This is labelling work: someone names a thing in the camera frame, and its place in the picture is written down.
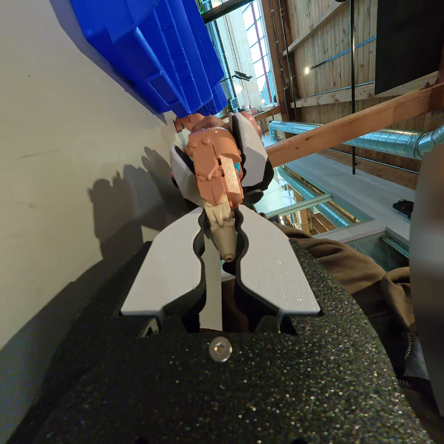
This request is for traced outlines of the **black pole stand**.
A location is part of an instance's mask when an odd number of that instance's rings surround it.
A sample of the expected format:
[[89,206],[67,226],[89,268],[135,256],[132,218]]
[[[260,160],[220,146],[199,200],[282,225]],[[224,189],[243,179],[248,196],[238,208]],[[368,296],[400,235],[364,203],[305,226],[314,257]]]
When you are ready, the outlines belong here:
[[219,6],[212,8],[203,14],[201,14],[201,18],[205,24],[208,24],[220,17],[223,17],[242,6],[251,3],[252,0],[229,0],[225,3],[221,3]]

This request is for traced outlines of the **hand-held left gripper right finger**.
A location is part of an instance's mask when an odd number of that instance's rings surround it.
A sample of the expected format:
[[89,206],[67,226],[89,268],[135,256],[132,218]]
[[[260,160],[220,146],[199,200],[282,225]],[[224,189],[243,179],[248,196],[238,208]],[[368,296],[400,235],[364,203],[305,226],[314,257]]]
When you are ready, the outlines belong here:
[[236,208],[236,305],[257,328],[267,316],[319,316],[320,306],[289,238],[247,207]]

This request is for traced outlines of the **brown brick vehicle model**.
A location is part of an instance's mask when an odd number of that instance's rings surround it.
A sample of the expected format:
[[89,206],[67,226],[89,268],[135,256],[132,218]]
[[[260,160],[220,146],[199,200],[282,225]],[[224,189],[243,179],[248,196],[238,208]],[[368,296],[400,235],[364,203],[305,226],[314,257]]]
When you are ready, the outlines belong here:
[[197,187],[215,246],[225,262],[236,256],[233,210],[243,201],[241,151],[230,131],[210,127],[191,133],[185,147],[194,164]]

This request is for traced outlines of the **grey desk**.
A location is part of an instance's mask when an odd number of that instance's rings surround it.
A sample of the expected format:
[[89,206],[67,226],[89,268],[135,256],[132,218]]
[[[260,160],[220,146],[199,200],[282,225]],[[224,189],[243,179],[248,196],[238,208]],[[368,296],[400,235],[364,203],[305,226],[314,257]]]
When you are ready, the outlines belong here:
[[86,41],[69,1],[1,1],[1,345],[187,211],[174,118]]

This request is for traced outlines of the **beige brown brick figure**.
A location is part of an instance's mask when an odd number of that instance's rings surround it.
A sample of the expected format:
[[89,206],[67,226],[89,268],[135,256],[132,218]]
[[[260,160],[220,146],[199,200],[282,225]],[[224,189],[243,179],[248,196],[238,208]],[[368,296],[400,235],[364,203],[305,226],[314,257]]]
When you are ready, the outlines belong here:
[[186,129],[191,133],[197,132],[202,130],[207,124],[207,117],[199,113],[190,114],[182,118],[176,117],[174,120],[177,133],[182,132],[183,129]]

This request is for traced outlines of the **blue plastic bin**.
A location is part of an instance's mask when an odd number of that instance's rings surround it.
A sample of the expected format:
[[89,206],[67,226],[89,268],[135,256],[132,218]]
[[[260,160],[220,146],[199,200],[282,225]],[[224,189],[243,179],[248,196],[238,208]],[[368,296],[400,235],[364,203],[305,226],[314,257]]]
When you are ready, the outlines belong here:
[[158,112],[191,114],[192,73],[181,1],[73,0],[86,40]]

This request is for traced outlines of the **silver air duct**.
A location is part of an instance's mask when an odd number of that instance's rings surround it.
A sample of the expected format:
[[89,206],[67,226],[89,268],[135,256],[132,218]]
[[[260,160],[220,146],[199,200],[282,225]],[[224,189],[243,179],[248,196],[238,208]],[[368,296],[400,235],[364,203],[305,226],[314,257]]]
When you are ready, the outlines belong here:
[[[278,131],[299,135],[320,126],[321,124],[315,123],[273,120],[269,123],[269,135],[272,141],[278,142]],[[431,152],[435,146],[442,145],[443,142],[444,126],[441,125],[436,130],[428,132],[381,129],[343,144],[421,161],[426,153]]]

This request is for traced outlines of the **person's right hand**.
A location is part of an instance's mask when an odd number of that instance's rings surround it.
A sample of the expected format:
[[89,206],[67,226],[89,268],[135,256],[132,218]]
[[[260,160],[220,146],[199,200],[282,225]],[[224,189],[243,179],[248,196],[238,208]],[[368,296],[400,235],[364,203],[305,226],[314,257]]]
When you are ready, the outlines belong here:
[[251,125],[254,127],[254,129],[256,130],[256,132],[258,133],[259,137],[262,138],[263,135],[263,130],[261,125],[255,120],[254,116],[249,113],[246,110],[240,111],[240,114],[242,116],[244,116],[250,123]]

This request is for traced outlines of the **person's right forearm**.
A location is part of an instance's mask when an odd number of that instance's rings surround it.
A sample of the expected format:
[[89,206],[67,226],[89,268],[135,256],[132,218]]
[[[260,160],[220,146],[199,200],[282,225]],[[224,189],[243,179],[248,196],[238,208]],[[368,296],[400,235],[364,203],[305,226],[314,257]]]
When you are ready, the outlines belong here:
[[311,254],[355,299],[369,319],[382,321],[387,315],[401,330],[417,332],[409,267],[386,272],[374,259],[345,243],[314,238],[301,230],[274,224]]

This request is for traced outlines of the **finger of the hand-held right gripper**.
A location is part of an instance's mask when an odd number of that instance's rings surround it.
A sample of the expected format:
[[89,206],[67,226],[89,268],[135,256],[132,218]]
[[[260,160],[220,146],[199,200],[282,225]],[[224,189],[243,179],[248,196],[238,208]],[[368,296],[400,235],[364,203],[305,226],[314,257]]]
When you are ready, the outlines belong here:
[[185,151],[176,144],[170,150],[170,166],[175,183],[182,196],[198,207],[204,208],[200,195],[194,164]]
[[230,113],[229,124],[237,147],[241,151],[242,188],[258,187],[263,191],[267,190],[274,178],[274,170],[262,139],[240,113]]

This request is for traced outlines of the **black device red light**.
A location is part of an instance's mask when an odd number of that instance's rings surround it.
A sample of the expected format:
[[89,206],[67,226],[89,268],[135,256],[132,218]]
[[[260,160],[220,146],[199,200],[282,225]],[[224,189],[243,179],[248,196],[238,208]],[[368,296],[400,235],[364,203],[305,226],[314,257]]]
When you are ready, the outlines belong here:
[[397,202],[393,203],[392,208],[396,211],[398,211],[400,214],[407,217],[409,220],[411,220],[412,212],[413,212],[414,202],[406,200],[406,199],[400,199]]

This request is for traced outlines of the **black tripod stand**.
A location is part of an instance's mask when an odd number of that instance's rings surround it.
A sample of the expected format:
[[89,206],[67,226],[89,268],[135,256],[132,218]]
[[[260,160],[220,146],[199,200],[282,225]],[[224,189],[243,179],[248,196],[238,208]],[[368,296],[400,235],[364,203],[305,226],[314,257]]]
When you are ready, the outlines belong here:
[[231,81],[232,79],[238,79],[238,80],[249,82],[252,78],[253,78],[252,75],[247,75],[247,74],[245,74],[243,72],[235,70],[233,75],[230,75],[229,77],[226,77],[226,78],[222,79],[220,81],[220,83],[225,82],[225,81]]

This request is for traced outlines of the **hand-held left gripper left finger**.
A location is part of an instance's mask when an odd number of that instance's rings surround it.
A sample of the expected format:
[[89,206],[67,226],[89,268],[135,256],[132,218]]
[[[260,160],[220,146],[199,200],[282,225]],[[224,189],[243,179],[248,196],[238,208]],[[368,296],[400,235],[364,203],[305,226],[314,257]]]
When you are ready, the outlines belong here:
[[207,299],[205,224],[198,207],[157,235],[121,307],[123,316],[151,315],[161,324],[170,316],[198,322]]

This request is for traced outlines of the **person's brown jacket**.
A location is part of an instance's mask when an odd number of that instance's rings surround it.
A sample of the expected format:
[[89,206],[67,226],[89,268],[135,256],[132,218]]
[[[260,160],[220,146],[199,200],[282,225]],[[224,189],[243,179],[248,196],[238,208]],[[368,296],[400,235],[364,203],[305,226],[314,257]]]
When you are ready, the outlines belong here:
[[387,272],[381,290],[388,306],[385,346],[398,378],[412,386],[429,386],[430,378],[413,308],[410,268]]

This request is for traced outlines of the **wooden pillar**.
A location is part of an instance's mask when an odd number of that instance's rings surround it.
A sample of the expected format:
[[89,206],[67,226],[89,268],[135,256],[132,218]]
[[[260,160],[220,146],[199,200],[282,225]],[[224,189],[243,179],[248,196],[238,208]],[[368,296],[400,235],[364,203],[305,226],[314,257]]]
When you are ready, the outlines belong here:
[[273,144],[268,158],[277,167],[343,144],[419,114],[443,108],[444,83],[410,92]]

